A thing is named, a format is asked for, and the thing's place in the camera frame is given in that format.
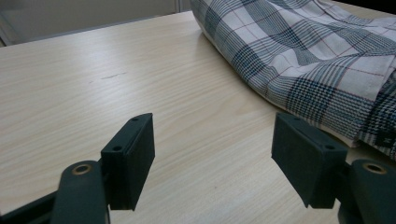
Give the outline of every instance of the fabric fold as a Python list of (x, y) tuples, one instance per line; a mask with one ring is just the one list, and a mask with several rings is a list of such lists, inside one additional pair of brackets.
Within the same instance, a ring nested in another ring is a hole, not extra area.
[(396, 18), (318, 0), (191, 0), (205, 36), (263, 98), (396, 160)]

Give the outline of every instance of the black mechanical arm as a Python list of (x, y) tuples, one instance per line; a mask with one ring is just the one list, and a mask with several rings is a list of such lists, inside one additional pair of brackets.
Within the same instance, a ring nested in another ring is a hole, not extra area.
[(342, 224), (396, 223), (396, 171), (377, 161), (345, 162), (347, 149), (289, 114), (277, 114), (272, 158), (305, 206), (340, 203)]
[[(110, 223), (111, 210), (135, 210), (154, 160), (152, 115), (130, 119), (99, 161), (66, 168), (57, 191), (0, 217), (1, 224)], [(396, 172), (385, 164), (345, 162), (347, 149), (305, 121), (277, 114), (272, 157), (305, 206), (333, 208), (342, 224), (396, 223)]]
[(111, 210), (135, 210), (154, 160), (152, 114), (130, 119), (99, 161), (64, 170), (57, 191), (0, 217), (1, 224), (105, 224)]

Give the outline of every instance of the checkered fabric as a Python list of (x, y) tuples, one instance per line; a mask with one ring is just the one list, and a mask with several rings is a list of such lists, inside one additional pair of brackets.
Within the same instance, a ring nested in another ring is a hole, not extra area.
[(318, 0), (191, 0), (210, 42), (263, 98), (396, 160), (396, 18)]

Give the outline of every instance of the wooden table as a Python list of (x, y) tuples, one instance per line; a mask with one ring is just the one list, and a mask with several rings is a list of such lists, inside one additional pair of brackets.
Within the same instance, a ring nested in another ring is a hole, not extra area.
[(337, 223), (339, 204), (306, 209), (270, 158), (276, 111), (190, 12), (1, 48), (0, 211), (55, 191), (64, 168), (152, 112), (156, 158), (136, 211), (112, 223)]

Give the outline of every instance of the white wall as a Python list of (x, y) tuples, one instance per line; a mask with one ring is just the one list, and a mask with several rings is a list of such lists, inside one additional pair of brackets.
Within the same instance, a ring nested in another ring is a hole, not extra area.
[[(190, 0), (182, 0), (190, 5)], [(176, 13), (178, 0), (0, 0), (0, 36), (12, 44)]]

